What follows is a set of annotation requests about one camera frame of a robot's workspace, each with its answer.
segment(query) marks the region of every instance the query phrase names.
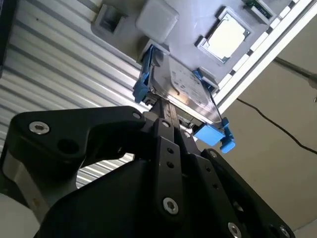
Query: corrugated metal wall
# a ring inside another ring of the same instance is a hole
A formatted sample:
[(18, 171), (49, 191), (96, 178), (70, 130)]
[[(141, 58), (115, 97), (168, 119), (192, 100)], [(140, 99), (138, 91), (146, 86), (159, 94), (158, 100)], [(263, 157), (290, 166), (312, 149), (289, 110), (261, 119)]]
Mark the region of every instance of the corrugated metal wall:
[[(133, 63), (92, 34), (101, 0), (20, 0), (0, 80), (0, 150), (12, 117), (26, 111), (130, 105), (139, 76)], [(132, 160), (84, 168), (78, 186)]]

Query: wire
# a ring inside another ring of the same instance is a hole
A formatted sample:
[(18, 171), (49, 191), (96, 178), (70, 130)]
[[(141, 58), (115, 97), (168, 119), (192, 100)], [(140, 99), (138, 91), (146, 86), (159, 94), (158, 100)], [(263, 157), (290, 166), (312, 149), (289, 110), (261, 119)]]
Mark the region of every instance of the wire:
[(316, 150), (313, 150), (313, 149), (311, 149), (311, 148), (309, 148), (309, 147), (303, 145), (301, 142), (298, 141), (298, 139), (296, 139), (295, 136), (293, 136), (293, 135), (292, 135), (291, 133), (289, 133), (286, 129), (284, 129), (284, 128), (281, 127), (279, 124), (275, 123), (275, 122), (272, 121), (270, 118), (268, 118), (267, 116), (265, 116), (258, 108), (256, 108), (255, 106), (253, 106), (253, 105), (251, 105), (251, 104), (249, 104), (249, 103), (247, 103), (247, 102), (245, 102), (245, 101), (243, 101), (243, 100), (241, 100), (241, 99), (239, 99), (239, 98), (238, 98), (237, 100), (238, 100), (240, 103), (242, 103), (242, 104), (244, 104), (244, 105), (246, 105), (246, 106), (248, 106), (248, 107), (250, 107), (250, 108), (256, 110), (256, 111), (261, 115), (261, 117), (263, 117), (265, 120), (267, 120), (268, 122), (272, 123), (272, 124), (275, 125), (277, 128), (279, 128), (281, 131), (283, 131), (285, 134), (287, 134), (292, 140), (295, 141), (295, 143), (296, 143), (298, 146), (300, 146), (300, 147), (302, 147), (303, 149), (308, 150), (309, 152), (312, 152), (312, 153), (314, 153), (315, 155), (317, 155), (317, 151), (316, 151)]

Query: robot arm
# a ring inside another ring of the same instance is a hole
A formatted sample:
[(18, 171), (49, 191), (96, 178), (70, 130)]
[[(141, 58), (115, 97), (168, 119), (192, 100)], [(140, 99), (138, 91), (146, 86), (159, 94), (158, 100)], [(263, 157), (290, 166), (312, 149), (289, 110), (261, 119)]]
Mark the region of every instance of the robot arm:
[[(19, 114), (1, 157), (2, 191), (33, 210), (37, 238), (294, 238), (214, 150), (197, 149), (175, 107)], [(81, 167), (134, 160), (77, 189)]]

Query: silver bolt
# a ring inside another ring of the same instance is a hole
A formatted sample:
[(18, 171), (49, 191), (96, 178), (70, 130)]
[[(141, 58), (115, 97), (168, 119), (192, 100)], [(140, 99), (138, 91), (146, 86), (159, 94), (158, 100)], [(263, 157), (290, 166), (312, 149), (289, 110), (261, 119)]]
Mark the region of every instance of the silver bolt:
[(38, 135), (44, 135), (50, 131), (49, 125), (41, 121), (34, 121), (29, 124), (29, 130)]
[(185, 136), (187, 137), (187, 138), (190, 138), (190, 134), (186, 131), (185, 132)]
[(135, 118), (137, 118), (137, 119), (140, 119), (141, 118), (141, 116), (138, 114), (138, 113), (133, 113), (132, 114)]
[(214, 151), (210, 151), (211, 156), (213, 156), (214, 158), (217, 157), (217, 154)]
[(291, 236), (289, 235), (288, 231), (285, 229), (285, 227), (280, 226), (279, 227), (282, 231), (282, 233), (287, 237), (287, 238), (291, 238)]
[(164, 198), (163, 207), (170, 215), (176, 215), (178, 213), (178, 205), (170, 197)]
[(166, 121), (163, 121), (162, 123), (163, 123), (163, 125), (165, 125), (166, 127), (170, 127), (170, 125), (169, 125)]
[(228, 223), (228, 228), (230, 233), (233, 235), (234, 238), (241, 238), (241, 231), (239, 230), (239, 228), (236, 226), (236, 224), (229, 222)]

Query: blue latch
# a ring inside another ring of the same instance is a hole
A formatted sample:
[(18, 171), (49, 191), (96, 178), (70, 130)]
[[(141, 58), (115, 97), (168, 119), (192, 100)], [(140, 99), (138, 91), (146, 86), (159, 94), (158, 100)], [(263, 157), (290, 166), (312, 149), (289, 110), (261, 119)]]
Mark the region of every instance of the blue latch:
[(134, 96), (134, 101), (136, 103), (142, 102), (143, 98), (146, 96), (146, 94), (149, 91), (148, 78), (150, 75), (150, 66), (151, 66), (153, 49), (154, 49), (154, 46), (150, 46), (148, 51), (146, 51), (146, 53), (144, 54), (140, 78), (133, 87), (134, 89), (133, 96)]
[[(197, 70), (193, 71), (193, 74), (200, 80), (202, 81), (202, 76), (199, 74)], [(228, 118), (223, 118), (221, 119), (221, 124), (222, 124), (222, 131), (217, 130), (214, 126), (205, 124), (199, 131), (195, 133), (195, 136), (200, 139), (201, 141), (205, 142), (209, 146), (215, 146), (219, 141), (221, 141), (221, 151), (222, 153), (226, 154), (230, 150), (232, 150), (235, 147), (234, 143), (234, 137), (229, 129), (229, 120)]]

